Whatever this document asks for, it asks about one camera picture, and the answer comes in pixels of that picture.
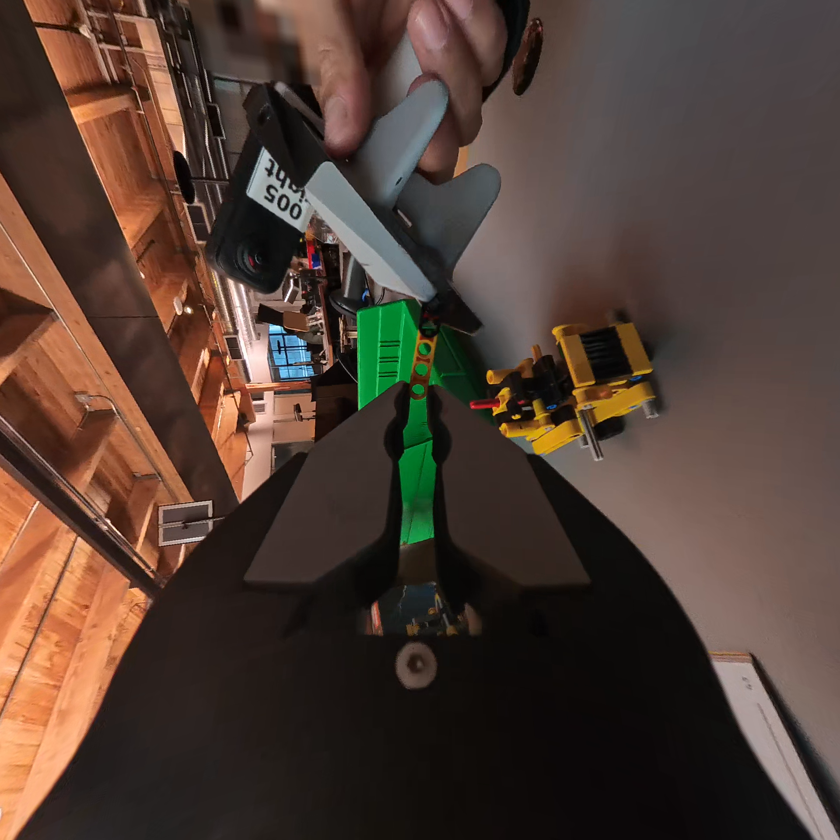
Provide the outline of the person's right hand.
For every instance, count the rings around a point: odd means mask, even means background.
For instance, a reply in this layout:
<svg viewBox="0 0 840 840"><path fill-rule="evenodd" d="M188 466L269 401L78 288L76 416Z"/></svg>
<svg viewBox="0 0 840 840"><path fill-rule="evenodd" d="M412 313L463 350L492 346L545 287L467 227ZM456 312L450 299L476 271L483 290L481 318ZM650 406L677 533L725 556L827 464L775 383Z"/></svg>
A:
<svg viewBox="0 0 840 840"><path fill-rule="evenodd" d="M433 183L453 178L459 153L482 125L484 101L510 68L528 21L529 2L279 2L297 31L302 63L334 159L351 157L374 118L373 79L408 35L420 73L437 79L448 108L418 169Z"/></svg>

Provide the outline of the white wood-edged board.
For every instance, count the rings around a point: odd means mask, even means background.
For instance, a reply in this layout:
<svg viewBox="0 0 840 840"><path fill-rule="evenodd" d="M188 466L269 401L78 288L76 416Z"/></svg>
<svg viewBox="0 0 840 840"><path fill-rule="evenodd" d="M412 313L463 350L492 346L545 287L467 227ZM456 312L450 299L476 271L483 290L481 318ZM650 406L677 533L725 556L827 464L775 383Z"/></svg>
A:
<svg viewBox="0 0 840 840"><path fill-rule="evenodd" d="M795 743L793 725L758 661L733 652L710 652L709 657L743 736L775 788L811 838L838 839L838 820L830 813L805 751Z"/></svg>

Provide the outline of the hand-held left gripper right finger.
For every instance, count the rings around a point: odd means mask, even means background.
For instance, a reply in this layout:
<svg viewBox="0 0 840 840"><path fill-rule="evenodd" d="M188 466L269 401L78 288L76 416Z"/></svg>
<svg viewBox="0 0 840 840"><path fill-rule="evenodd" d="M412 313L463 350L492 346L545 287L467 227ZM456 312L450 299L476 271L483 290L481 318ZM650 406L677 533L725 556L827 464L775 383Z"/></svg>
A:
<svg viewBox="0 0 840 840"><path fill-rule="evenodd" d="M573 589L585 571L522 449L440 387L427 418L434 539L445 589Z"/></svg>

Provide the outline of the green plastic bin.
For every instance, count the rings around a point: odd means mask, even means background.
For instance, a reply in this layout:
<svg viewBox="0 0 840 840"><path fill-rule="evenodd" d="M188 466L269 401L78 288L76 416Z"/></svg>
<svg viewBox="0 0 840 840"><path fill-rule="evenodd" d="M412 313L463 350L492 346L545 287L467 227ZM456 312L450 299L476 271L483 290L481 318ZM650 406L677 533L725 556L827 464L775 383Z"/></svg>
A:
<svg viewBox="0 0 840 840"><path fill-rule="evenodd" d="M358 407L398 382L409 382L417 342L419 304L403 299L366 308L357 316ZM430 384L450 392L463 404L486 396L487 383L480 372L469 337L443 327L437 336ZM402 482L402 544L434 536L434 484L436 465L432 435L427 427L425 400L410 400L400 459Z"/></svg>

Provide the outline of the silver ventilation duct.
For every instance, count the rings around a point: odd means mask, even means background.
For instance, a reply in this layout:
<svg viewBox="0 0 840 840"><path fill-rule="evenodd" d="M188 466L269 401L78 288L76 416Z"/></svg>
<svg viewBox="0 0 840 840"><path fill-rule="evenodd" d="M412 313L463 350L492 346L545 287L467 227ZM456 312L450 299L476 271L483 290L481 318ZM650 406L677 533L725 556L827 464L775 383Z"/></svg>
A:
<svg viewBox="0 0 840 840"><path fill-rule="evenodd" d="M248 290L215 269L211 269L211 280L224 333L238 336L239 341L250 349L259 341L259 336L250 310Z"/></svg>

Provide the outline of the yellow lego beam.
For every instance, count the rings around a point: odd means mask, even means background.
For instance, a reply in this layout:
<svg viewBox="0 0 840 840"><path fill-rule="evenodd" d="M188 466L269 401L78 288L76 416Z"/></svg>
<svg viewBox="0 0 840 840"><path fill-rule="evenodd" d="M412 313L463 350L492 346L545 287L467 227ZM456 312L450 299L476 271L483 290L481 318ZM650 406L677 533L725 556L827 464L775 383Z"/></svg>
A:
<svg viewBox="0 0 840 840"><path fill-rule="evenodd" d="M439 334L439 323L432 315L421 310L418 321L408 395L415 402L427 397L434 368L434 357Z"/></svg>

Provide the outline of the yellow black lego vehicle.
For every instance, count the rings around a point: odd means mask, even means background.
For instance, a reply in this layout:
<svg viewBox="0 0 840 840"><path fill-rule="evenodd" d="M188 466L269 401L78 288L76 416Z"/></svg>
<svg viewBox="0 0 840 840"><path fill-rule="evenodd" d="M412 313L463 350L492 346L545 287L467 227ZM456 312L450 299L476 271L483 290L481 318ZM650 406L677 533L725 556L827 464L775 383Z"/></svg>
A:
<svg viewBox="0 0 840 840"><path fill-rule="evenodd" d="M624 433L629 415L658 417L652 354L621 310L601 327L566 323L552 335L555 353L534 345L516 366L488 370L487 396L469 408L535 455L579 445L599 462L603 442Z"/></svg>

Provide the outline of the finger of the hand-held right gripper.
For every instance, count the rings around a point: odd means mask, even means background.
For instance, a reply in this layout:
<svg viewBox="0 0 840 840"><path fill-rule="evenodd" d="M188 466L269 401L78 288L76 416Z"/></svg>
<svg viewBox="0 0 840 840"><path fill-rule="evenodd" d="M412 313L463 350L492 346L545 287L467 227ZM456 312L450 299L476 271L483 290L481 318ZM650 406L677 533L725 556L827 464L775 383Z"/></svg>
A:
<svg viewBox="0 0 840 840"><path fill-rule="evenodd" d="M482 323L455 288L455 268L500 189L498 170L477 164L442 184L413 174L399 196L399 210L411 224L410 253L433 289L431 297L417 297L430 301L440 324L461 333L476 333Z"/></svg>
<svg viewBox="0 0 840 840"><path fill-rule="evenodd" d="M421 302L435 298L433 284L336 164L323 162L309 178L307 199L373 281Z"/></svg>

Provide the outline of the square ceiling light panel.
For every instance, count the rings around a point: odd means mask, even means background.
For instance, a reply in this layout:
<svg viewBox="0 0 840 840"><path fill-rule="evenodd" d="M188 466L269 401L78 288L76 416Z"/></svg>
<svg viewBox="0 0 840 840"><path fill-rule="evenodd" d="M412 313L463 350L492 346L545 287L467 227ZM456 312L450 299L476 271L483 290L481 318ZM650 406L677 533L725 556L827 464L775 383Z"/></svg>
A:
<svg viewBox="0 0 840 840"><path fill-rule="evenodd" d="M215 524L212 500L192 501L157 508L160 547L195 544L203 541Z"/></svg>

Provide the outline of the lego set box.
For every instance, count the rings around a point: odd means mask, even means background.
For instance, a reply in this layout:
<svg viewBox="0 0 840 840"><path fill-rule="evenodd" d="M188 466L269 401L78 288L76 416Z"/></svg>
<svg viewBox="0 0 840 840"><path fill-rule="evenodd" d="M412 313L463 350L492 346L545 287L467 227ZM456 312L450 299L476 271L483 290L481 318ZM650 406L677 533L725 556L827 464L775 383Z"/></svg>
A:
<svg viewBox="0 0 840 840"><path fill-rule="evenodd" d="M412 640L459 637L474 633L467 610L457 613L433 582L398 584L371 605L368 630L375 636Z"/></svg>

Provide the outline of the brown round object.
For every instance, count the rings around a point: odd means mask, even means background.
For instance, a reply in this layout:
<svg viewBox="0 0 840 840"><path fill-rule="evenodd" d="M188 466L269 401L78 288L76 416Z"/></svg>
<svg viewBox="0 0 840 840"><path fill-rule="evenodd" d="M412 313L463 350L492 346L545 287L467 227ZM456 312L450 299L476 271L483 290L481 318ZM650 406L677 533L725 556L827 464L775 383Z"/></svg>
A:
<svg viewBox="0 0 840 840"><path fill-rule="evenodd" d="M534 17L528 21L518 52L511 63L511 88L516 97L522 97L531 87L539 68L542 51L543 21Z"/></svg>

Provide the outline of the large window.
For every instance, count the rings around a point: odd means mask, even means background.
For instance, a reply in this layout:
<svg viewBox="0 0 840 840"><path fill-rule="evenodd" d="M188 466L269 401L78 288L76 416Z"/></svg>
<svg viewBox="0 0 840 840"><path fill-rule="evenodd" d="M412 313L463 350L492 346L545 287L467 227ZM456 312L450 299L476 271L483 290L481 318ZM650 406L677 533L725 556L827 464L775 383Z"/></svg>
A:
<svg viewBox="0 0 840 840"><path fill-rule="evenodd" d="M329 361L323 333L268 327L267 360L273 382L311 379L323 373Z"/></svg>

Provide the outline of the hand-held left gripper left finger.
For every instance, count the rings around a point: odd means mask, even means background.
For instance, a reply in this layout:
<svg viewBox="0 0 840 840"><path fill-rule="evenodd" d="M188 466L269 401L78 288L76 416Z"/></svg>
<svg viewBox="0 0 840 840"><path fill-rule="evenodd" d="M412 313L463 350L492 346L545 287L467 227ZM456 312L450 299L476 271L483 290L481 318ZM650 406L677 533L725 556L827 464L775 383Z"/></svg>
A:
<svg viewBox="0 0 840 840"><path fill-rule="evenodd" d="M319 440L301 463L245 582L254 587L389 587L403 522L398 382Z"/></svg>

